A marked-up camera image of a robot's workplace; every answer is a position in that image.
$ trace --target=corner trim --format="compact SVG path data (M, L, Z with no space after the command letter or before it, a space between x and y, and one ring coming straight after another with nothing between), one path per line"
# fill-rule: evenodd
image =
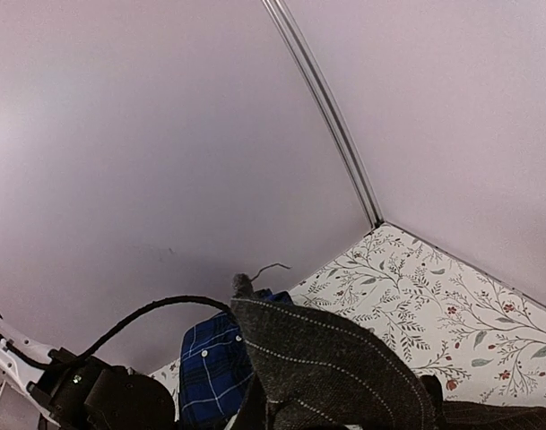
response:
M346 171L360 206L368 220L370 229L383 223L382 213L378 206L374 191L368 180L366 169L344 122L344 118L332 92L330 91L320 67L308 47L299 26L295 22L289 8L283 0L262 0L264 7L273 19L276 28L281 33L292 58L299 68L312 96L325 119L326 125L333 136L334 144L341 154Z

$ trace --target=floral wallpaper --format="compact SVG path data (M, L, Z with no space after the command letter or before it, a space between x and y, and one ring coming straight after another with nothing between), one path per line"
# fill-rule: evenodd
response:
M291 291L367 327L449 400L546 406L546 312L384 225Z

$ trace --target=plaid fabric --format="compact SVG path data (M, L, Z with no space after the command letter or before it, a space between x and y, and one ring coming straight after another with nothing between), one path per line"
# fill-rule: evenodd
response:
M256 292L292 303L286 292ZM179 368L179 423L183 429L223 429L245 397L253 367L240 328L225 313L191 328L183 338Z

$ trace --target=dark fabric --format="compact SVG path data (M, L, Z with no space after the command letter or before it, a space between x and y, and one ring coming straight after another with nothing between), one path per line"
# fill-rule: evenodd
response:
M252 297L255 294L253 283L246 273L237 273L233 277L232 286L235 298Z
M338 315L254 299L231 308L255 368L232 430L546 430L546 408L443 401L435 376L419 380Z
M546 408L443 401L442 385L436 376L423 376L422 381L439 415L443 416L441 430L546 430Z
M292 303L286 292L254 294ZM225 313L216 314L185 334L180 357L181 428L224 428L238 412L253 373L240 328Z
M233 300L232 310L266 405L264 422L251 427L235 422L234 430L436 428L435 410L420 380L354 322L316 309L247 299ZM262 410L252 413L263 415Z

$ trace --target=lavender wall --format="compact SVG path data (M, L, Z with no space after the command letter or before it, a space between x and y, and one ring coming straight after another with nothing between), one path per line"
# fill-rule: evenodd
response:
M290 288L368 231L282 39L251 0L0 2L0 310L81 352L135 308ZM152 371L212 314L99 355Z
M287 3L385 218L546 304L546 1Z

